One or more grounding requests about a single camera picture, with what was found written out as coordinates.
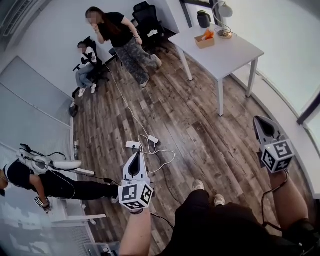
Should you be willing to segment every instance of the bracelet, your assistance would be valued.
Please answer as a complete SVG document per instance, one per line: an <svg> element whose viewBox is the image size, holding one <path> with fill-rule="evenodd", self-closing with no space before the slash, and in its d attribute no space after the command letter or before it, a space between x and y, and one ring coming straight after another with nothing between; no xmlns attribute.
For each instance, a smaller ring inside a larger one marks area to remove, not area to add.
<svg viewBox="0 0 320 256"><path fill-rule="evenodd" d="M138 215L138 214L142 214L142 212L144 211L144 209L140 209L140 210L138 210L138 211L130 211L130 213L131 214L133 214L133 215Z"/></svg>

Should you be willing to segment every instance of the standing woman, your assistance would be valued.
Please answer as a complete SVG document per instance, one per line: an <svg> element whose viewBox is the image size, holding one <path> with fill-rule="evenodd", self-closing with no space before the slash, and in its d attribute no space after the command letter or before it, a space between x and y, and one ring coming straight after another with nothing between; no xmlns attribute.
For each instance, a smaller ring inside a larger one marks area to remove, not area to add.
<svg viewBox="0 0 320 256"><path fill-rule="evenodd" d="M111 40L123 65L141 88L145 88L150 77L139 63L159 68L162 62L155 54L150 55L142 49L142 40L132 22L121 13L104 13L97 7L89 8L85 17L97 34L98 42L103 44L105 41Z"/></svg>

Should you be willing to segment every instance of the small brown box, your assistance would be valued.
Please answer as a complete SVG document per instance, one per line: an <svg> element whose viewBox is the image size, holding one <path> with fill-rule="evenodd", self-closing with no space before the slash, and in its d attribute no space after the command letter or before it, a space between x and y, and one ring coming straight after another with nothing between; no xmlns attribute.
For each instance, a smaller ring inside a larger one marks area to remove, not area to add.
<svg viewBox="0 0 320 256"><path fill-rule="evenodd" d="M196 45L200 49L215 45L215 39L214 38L202 41L203 37L204 37L203 35L200 35L200 36L197 36L197 37L194 38Z"/></svg>

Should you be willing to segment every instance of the lamp shade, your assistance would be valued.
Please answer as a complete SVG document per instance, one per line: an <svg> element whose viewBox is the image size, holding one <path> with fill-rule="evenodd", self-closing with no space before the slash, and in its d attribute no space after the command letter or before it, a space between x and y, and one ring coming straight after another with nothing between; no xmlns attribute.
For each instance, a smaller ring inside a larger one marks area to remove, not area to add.
<svg viewBox="0 0 320 256"><path fill-rule="evenodd" d="M234 11L231 9L230 6L224 3L222 6L219 7L219 13L224 18L230 18L234 14Z"/></svg>

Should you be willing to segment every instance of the foot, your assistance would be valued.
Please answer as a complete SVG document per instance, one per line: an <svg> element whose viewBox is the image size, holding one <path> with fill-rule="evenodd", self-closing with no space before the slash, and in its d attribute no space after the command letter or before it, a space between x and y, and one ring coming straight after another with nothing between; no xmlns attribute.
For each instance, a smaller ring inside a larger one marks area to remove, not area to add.
<svg viewBox="0 0 320 256"><path fill-rule="evenodd" d="M79 98L81 98L84 95L85 91L86 91L86 88L81 88L80 89Z"/></svg>
<svg viewBox="0 0 320 256"><path fill-rule="evenodd" d="M217 206L224 206L226 204L226 200L224 198L223 195L221 194L217 194L215 197L214 197L214 206L217 207Z"/></svg>
<svg viewBox="0 0 320 256"><path fill-rule="evenodd" d="M149 82L150 77L148 78L148 80L142 84L140 84L141 88L146 88L148 82Z"/></svg>
<svg viewBox="0 0 320 256"><path fill-rule="evenodd" d="M114 198L114 197L111 197L111 203L112 204L116 204L116 203L118 203L119 202L119 195L116 197L116 198Z"/></svg>
<svg viewBox="0 0 320 256"><path fill-rule="evenodd" d="M160 68L162 66L162 61L161 59L158 58L157 55L153 55L155 57L155 60L156 60L156 65L158 66L158 68Z"/></svg>
<svg viewBox="0 0 320 256"><path fill-rule="evenodd" d="M92 94L95 93L96 87L97 87L97 85L96 85L95 83L91 86L91 93L92 93Z"/></svg>
<svg viewBox="0 0 320 256"><path fill-rule="evenodd" d="M200 179L196 179L194 182L193 182L193 191L196 191L196 190L205 190L205 185L203 184L203 182L200 180Z"/></svg>

